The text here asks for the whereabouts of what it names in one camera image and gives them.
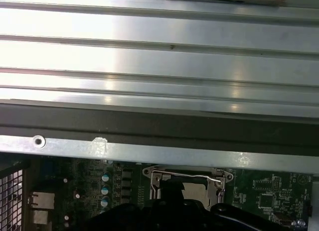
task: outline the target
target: microchip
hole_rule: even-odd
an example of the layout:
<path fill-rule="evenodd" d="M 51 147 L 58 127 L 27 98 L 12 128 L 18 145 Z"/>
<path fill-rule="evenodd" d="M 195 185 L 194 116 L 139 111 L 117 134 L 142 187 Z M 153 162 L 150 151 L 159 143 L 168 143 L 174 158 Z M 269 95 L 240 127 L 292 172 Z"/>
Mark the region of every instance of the microchip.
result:
<path fill-rule="evenodd" d="M 273 206 L 273 195 L 270 194 L 262 194 L 259 200 L 259 208 L 260 209 L 268 209 Z"/>
<path fill-rule="evenodd" d="M 131 196 L 131 190 L 121 190 L 121 196 Z"/>
<path fill-rule="evenodd" d="M 131 179 L 132 171 L 131 170 L 123 170 L 122 171 L 122 179 Z"/>
<path fill-rule="evenodd" d="M 92 183 L 91 183 L 91 187 L 92 187 L 93 189 L 97 189 L 97 188 L 98 188 L 98 183 L 97 183 L 97 182 L 92 182 Z"/>
<path fill-rule="evenodd" d="M 121 198 L 121 204 L 128 204 L 130 202 L 129 198 Z"/>
<path fill-rule="evenodd" d="M 130 180 L 122 180 L 121 185 L 122 185 L 122 187 L 130 188 L 131 187 L 131 181 Z"/>

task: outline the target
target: screw hole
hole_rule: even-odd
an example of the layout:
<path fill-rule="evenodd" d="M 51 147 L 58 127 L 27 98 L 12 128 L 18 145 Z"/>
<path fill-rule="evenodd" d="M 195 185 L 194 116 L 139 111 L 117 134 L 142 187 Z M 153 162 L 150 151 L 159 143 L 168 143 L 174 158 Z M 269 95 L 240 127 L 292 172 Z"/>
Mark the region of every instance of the screw hole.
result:
<path fill-rule="evenodd" d="M 42 144 L 42 140 L 39 139 L 39 138 L 35 139 L 34 142 L 35 142 L 35 144 L 37 144 L 37 145 L 41 145 L 41 144 Z"/>

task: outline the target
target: green circuit board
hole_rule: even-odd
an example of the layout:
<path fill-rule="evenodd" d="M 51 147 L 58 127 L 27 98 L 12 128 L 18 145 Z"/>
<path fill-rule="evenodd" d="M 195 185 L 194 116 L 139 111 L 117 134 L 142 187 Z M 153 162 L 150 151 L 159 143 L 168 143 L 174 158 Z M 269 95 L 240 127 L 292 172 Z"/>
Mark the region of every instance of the green circuit board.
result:
<path fill-rule="evenodd" d="M 226 184 L 225 202 L 272 220 L 281 213 L 308 221 L 312 175 L 228 169 L 234 175 Z"/>
<path fill-rule="evenodd" d="M 43 180 L 68 180 L 55 195 L 54 231 L 119 204 L 133 203 L 142 208 L 150 198 L 150 180 L 142 174 L 150 164 L 50 158 L 42 166 Z M 308 222 L 312 175 L 226 170 L 234 175 L 226 184 L 226 203 L 268 220 L 273 219 L 273 212 L 280 212 Z"/>

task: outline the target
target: silver metal surface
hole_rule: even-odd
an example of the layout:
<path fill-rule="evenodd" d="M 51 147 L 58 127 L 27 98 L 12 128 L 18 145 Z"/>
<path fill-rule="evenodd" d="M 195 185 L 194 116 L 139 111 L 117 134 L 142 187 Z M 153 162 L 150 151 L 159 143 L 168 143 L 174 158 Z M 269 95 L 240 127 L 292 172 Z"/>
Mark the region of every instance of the silver metal surface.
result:
<path fill-rule="evenodd" d="M 183 173 L 183 171 L 196 172 L 194 175 L 190 175 L 187 173 Z M 196 199 L 202 201 L 204 207 L 207 210 L 217 204 L 224 202 L 224 193 L 226 188 L 226 183 L 233 180 L 233 174 L 224 171 L 222 169 L 211 168 L 211 167 L 194 167 L 194 166 L 171 166 L 171 165 L 155 165 L 151 167 L 147 167 L 143 169 L 143 175 L 150 178 L 150 199 L 160 199 L 161 198 L 161 186 L 160 182 L 167 181 L 172 178 L 172 176 L 180 176 L 180 177 L 189 177 L 189 178 L 205 178 L 207 180 L 207 188 L 204 188 L 204 194 L 201 195 L 191 195 L 192 193 L 196 193 L 199 188 L 195 187 L 195 190 L 192 190 L 192 186 L 188 186 L 189 184 L 187 180 L 183 182 L 183 186 L 185 189 L 183 193 L 186 192 L 190 195 L 190 198 L 187 199 Z"/>
<path fill-rule="evenodd" d="M 319 174 L 319 157 L 108 143 L 46 138 L 42 149 L 33 137 L 0 136 L 0 151 L 46 156 L 107 159 L 151 164 L 231 167 Z"/>
<path fill-rule="evenodd" d="M 31 207 L 35 209 L 54 210 L 54 193 L 32 192 Z"/>
<path fill-rule="evenodd" d="M 48 211 L 44 210 L 32 210 L 31 222 L 33 224 L 47 225 L 48 224 Z"/>
<path fill-rule="evenodd" d="M 153 173 L 162 173 L 162 174 L 170 174 L 170 175 L 175 175 L 175 176 L 182 176 L 182 177 L 189 177 L 189 178 L 206 178 L 208 180 L 221 183 L 220 180 L 215 179 L 213 177 L 207 176 L 207 175 L 188 175 L 188 174 L 182 174 L 182 173 L 176 173 L 176 172 L 169 172 L 169 171 L 164 171 L 164 170 L 154 170 Z"/>
<path fill-rule="evenodd" d="M 319 117 L 306 4 L 0 0 L 0 18 L 3 103 Z"/>

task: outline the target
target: capacitor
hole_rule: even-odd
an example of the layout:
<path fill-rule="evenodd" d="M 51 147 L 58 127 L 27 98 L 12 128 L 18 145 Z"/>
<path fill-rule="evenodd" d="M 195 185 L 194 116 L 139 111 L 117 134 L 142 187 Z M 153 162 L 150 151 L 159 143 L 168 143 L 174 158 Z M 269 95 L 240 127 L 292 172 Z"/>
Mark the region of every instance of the capacitor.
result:
<path fill-rule="evenodd" d="M 108 205 L 109 205 L 109 197 L 107 197 L 107 196 L 104 196 L 103 198 L 102 198 L 102 200 L 101 200 L 101 206 L 102 207 L 107 207 Z"/>
<path fill-rule="evenodd" d="M 110 191 L 110 187 L 108 185 L 104 185 L 101 189 L 102 195 L 107 195 Z"/>
<path fill-rule="evenodd" d="M 75 199 L 80 199 L 81 198 L 80 192 L 78 190 L 73 191 L 73 197 Z"/>
<path fill-rule="evenodd" d="M 106 211 L 108 211 L 108 210 L 110 210 L 109 207 L 104 207 L 104 208 L 100 211 L 100 214 L 102 214 L 102 213 L 104 213 L 104 212 L 106 212 Z"/>
<path fill-rule="evenodd" d="M 104 182 L 108 182 L 110 179 L 110 174 L 108 172 L 104 173 L 104 175 L 102 175 L 102 180 Z"/>

